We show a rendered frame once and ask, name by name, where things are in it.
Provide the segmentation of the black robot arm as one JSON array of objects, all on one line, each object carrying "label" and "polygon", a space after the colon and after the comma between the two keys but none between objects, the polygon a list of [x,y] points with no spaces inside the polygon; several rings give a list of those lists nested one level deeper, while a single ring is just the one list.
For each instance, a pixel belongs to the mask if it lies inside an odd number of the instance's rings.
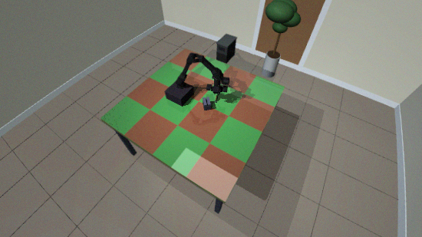
[{"label": "black robot arm", "polygon": [[[195,57],[198,57],[198,58],[195,58]],[[185,65],[183,71],[180,73],[180,76],[178,76],[178,78],[176,79],[176,84],[177,84],[178,88],[180,88],[180,89],[184,88],[184,86],[185,86],[184,81],[185,81],[186,76],[187,76],[186,72],[187,72],[189,66],[192,63],[196,63],[196,62],[201,62],[212,72],[212,75],[213,75],[212,79],[214,79],[214,83],[215,83],[214,85],[220,84],[220,82],[222,84],[229,85],[229,77],[223,77],[224,74],[222,73],[222,71],[219,68],[214,67],[204,56],[194,54],[194,53],[190,53],[188,58],[186,59],[186,65]],[[213,86],[213,93],[214,94],[218,94],[220,92],[221,92],[221,89],[220,89],[219,85]]]}]

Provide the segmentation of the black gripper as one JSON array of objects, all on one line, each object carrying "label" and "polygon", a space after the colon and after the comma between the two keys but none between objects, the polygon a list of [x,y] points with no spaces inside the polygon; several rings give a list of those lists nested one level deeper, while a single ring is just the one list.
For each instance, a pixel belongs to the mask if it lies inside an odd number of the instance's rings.
[{"label": "black gripper", "polygon": [[[214,86],[218,86],[218,85],[220,86],[220,84],[216,84],[216,85],[214,85]],[[220,87],[220,89],[221,89],[221,92],[227,92],[228,87],[227,87],[227,86],[223,86],[223,87]],[[211,91],[213,91],[213,87],[212,87],[212,85],[211,85],[211,84],[207,84],[206,90],[207,90],[207,91],[210,91],[210,90],[211,90]],[[221,93],[221,92],[220,92],[220,93]],[[220,94],[220,93],[219,93],[219,94]]]}]

